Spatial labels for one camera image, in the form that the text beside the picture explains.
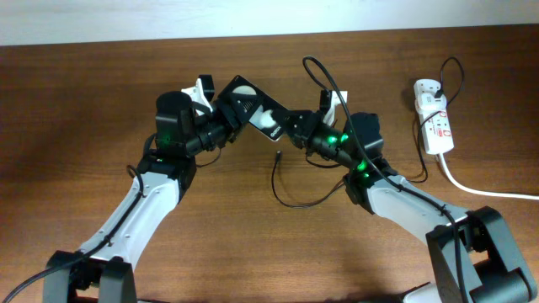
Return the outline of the black smartphone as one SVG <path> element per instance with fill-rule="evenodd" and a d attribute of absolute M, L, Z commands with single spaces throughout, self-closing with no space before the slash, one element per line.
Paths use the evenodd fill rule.
<path fill-rule="evenodd" d="M 257 94 L 261 96 L 264 101 L 260 107 L 255 111 L 254 115 L 249 121 L 253 127 L 259 132 L 265 135 L 271 141 L 278 141 L 284 131 L 280 126 L 272 119 L 271 113 L 274 109 L 286 109 L 283 105 L 272 99 L 268 94 L 257 88 L 254 84 L 249 82 L 244 77 L 239 75 L 235 76 L 220 92 L 218 98 L 228 98 L 229 93 L 244 93 L 244 94 Z"/>

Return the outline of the white power strip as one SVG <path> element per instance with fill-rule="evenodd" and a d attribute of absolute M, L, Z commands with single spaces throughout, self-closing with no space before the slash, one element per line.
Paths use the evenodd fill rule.
<path fill-rule="evenodd" d="M 415 99 L 421 93 L 432 93 L 436 95 L 439 89 L 440 83 L 436 80 L 419 79 L 414 84 Z M 419 114 L 419 123 L 421 124 L 424 147 L 427 154 L 444 154 L 454 148 L 446 109 L 432 114 Z"/>

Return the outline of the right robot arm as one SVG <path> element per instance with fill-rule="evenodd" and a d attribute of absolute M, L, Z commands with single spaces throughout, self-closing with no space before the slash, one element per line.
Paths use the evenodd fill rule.
<path fill-rule="evenodd" d="M 409 183 L 382 156 L 376 114 L 352 114 L 343 130 L 310 110 L 276 109 L 276 124 L 294 146 L 348 168 L 350 200 L 423 242 L 435 275 L 409 291 L 405 302 L 531 302 L 536 281 L 503 216 L 446 203 Z"/>

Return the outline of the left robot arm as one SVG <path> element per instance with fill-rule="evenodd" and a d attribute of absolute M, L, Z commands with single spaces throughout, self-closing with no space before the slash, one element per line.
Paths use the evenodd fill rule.
<path fill-rule="evenodd" d="M 202 151 L 223 147 L 261 106 L 263 97 L 234 89 L 210 106 L 172 91 L 157 98 L 156 134 L 129 166 L 131 189 L 77 252 L 56 252 L 47 264 L 45 302 L 80 302 L 79 290 L 99 289 L 97 302 L 136 302 L 134 269 L 162 220 L 191 185 Z"/>

